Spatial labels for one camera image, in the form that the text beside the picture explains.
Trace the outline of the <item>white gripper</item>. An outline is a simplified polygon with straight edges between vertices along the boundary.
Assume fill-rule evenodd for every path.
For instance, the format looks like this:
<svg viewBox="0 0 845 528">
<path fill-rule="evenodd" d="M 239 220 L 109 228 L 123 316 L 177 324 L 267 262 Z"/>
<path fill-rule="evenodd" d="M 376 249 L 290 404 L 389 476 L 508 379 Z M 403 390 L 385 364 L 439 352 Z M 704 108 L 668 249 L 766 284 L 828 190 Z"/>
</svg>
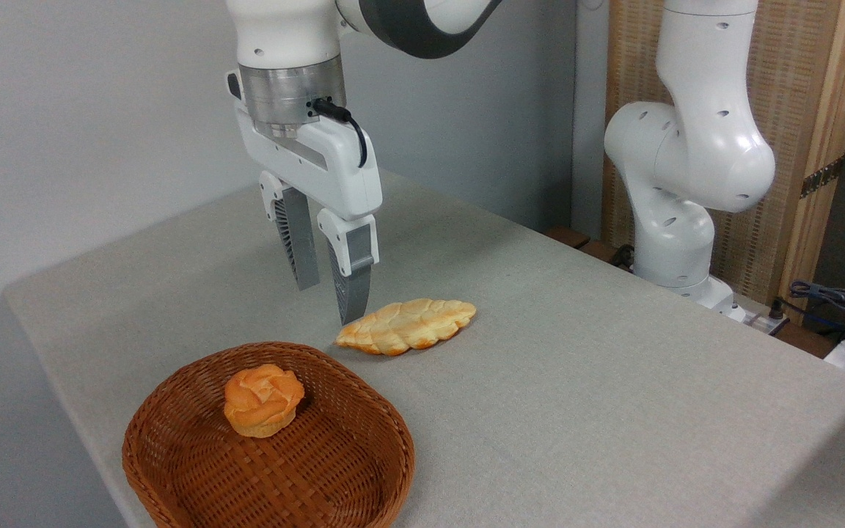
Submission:
<svg viewBox="0 0 845 528">
<path fill-rule="evenodd" d="M 361 144 L 354 128 L 325 117 L 299 127 L 294 138 L 259 133 L 242 100 L 238 74 L 228 71 L 226 83 L 235 98 L 249 157 L 265 168 L 259 177 L 263 203 L 284 244 L 296 285 L 308 290 L 320 281 L 307 199 L 311 197 L 325 207 L 319 211 L 318 225 L 328 241 L 341 324 L 359 320 L 365 316 L 373 264 L 380 260 L 376 218 L 371 214 L 382 204 L 373 144 L 365 138 L 367 159 L 359 165 Z"/>
</svg>

